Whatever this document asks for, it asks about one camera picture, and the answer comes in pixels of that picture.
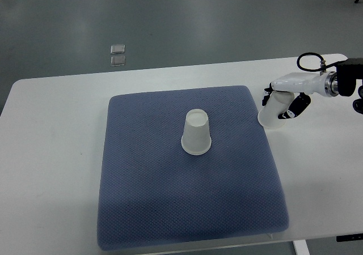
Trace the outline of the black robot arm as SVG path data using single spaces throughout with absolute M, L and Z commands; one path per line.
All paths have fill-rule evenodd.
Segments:
M 362 58 L 348 58 L 326 66 L 335 67 L 336 71 L 327 78 L 327 89 L 330 95 L 350 97 L 355 92 L 357 81 L 362 81 Z

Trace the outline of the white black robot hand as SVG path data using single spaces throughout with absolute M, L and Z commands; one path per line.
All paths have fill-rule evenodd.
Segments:
M 266 107 L 276 93 L 298 94 L 288 102 L 288 107 L 278 112 L 279 120 L 287 120 L 298 117 L 311 103 L 310 95 L 318 93 L 322 96 L 329 96 L 330 74 L 322 75 L 313 73 L 290 73 L 270 82 L 264 89 L 262 107 Z

